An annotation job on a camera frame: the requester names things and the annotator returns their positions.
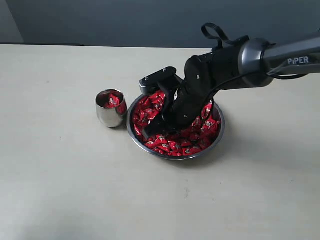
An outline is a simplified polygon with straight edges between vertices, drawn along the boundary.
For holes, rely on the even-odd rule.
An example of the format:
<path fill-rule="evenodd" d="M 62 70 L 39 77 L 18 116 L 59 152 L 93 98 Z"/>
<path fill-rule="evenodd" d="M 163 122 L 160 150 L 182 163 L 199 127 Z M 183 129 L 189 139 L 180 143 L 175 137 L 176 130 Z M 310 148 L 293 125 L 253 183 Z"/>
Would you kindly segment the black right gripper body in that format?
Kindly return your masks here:
<path fill-rule="evenodd" d="M 177 89 L 177 96 L 162 111 L 166 129 L 185 129 L 200 115 L 212 91 L 210 83 L 183 82 Z"/>

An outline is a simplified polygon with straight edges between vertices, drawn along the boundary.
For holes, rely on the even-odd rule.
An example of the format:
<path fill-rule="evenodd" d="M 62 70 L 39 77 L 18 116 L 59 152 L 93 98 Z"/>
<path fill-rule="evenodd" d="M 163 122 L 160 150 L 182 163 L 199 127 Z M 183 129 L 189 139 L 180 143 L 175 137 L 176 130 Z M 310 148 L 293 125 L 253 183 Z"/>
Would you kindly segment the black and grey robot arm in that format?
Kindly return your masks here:
<path fill-rule="evenodd" d="M 320 71 L 320 35 L 271 44 L 247 39 L 187 60 L 184 78 L 168 66 L 140 80 L 144 95 L 165 94 L 161 111 L 143 128 L 145 138 L 189 127 L 221 90 L 262 88 L 274 79 L 296 79 Z"/>

